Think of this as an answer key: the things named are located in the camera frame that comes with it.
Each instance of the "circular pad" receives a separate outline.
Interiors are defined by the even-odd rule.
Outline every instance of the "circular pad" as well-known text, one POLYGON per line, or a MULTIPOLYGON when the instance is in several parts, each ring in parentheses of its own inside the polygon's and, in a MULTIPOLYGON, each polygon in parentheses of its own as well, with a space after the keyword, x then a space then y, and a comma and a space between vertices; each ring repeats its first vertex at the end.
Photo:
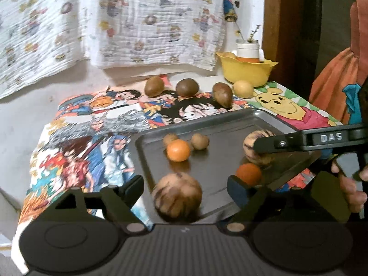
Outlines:
POLYGON ((34 221, 19 240, 20 250, 30 270, 50 274, 90 269, 108 258, 118 243, 118 230, 106 221, 34 221))
POLYGON ((349 256, 353 239, 338 222, 284 222, 270 218, 257 226, 253 243, 274 265, 301 273, 325 272, 349 256))

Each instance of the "yellow bowl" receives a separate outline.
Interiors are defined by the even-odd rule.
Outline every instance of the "yellow bowl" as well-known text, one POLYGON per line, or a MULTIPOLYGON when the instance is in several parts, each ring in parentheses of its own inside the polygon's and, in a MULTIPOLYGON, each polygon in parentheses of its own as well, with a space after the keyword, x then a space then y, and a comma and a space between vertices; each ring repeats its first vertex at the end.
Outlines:
POLYGON ((217 52, 221 59, 222 71, 224 77, 231 83, 239 80, 245 80, 253 87, 260 87, 267 83, 272 68, 278 62, 265 60, 261 63, 240 62, 236 56, 230 52, 217 52))

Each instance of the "screw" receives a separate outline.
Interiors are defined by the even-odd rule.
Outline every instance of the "screw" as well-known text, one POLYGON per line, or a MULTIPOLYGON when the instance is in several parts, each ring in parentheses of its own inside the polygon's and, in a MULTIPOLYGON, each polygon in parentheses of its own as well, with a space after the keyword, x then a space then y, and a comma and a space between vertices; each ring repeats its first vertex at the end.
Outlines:
POLYGON ((126 230, 131 233, 139 233, 145 229, 145 226, 141 223, 130 223, 127 225, 126 230))
POLYGON ((245 229, 245 226, 242 223, 233 222, 227 224, 226 228, 232 233, 239 233, 245 229))

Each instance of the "white lid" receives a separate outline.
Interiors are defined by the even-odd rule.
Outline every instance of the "white lid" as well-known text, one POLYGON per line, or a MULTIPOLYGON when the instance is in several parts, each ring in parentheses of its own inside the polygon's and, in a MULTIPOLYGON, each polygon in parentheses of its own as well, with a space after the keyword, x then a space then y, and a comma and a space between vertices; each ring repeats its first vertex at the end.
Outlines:
POLYGON ((253 40, 252 42, 246 40, 237 40, 236 46, 238 49, 259 49, 258 40, 253 40))

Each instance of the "round fruit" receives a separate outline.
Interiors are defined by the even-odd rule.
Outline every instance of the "round fruit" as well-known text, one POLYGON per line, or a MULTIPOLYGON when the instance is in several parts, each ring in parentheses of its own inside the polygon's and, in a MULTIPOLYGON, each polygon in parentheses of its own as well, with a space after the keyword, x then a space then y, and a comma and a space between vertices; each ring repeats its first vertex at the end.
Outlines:
POLYGON ((170 173, 156 184, 152 197, 160 213, 170 218, 185 218, 201 205, 202 188, 186 173, 170 173))
POLYGON ((190 146, 188 142, 177 139, 171 142, 166 148, 167 157, 173 162, 182 162, 190 156, 190 146))
POLYGON ((253 163, 242 164, 236 171, 236 176, 248 186, 254 187, 262 180, 261 169, 253 163))
POLYGON ((147 80, 146 86, 144 87, 144 93, 149 98, 160 95, 165 89, 165 84, 159 76, 151 77, 147 80))
POLYGON ((247 157, 249 162, 252 162, 252 163, 260 165, 260 166, 267 166, 267 165, 271 164, 271 162, 274 160, 272 155, 269 155, 269 154, 259 155, 253 149, 254 142, 258 138, 270 137, 270 136, 274 136, 274 134, 272 132, 268 131, 268 130, 254 131, 254 132, 250 133, 244 139, 243 149, 244 149, 244 152, 245 152, 245 156, 247 157))
POLYGON ((233 105, 233 91, 228 84, 218 82, 212 87, 213 98, 225 109, 233 105))
POLYGON ((207 136, 196 133, 192 136, 192 140, 190 140, 192 146, 196 150, 203 150, 209 146, 209 139, 207 136))
POLYGON ((198 83, 193 79, 183 79, 176 85, 176 93, 184 98, 191 98, 199 90, 198 83))
POLYGON ((254 88, 253 86, 244 80, 236 81, 233 85, 234 94, 240 98, 252 98, 254 88))
POLYGON ((165 147, 167 147, 171 142, 173 142, 174 140, 179 139, 179 137, 176 134, 167 134, 164 138, 163 138, 163 144, 165 147))

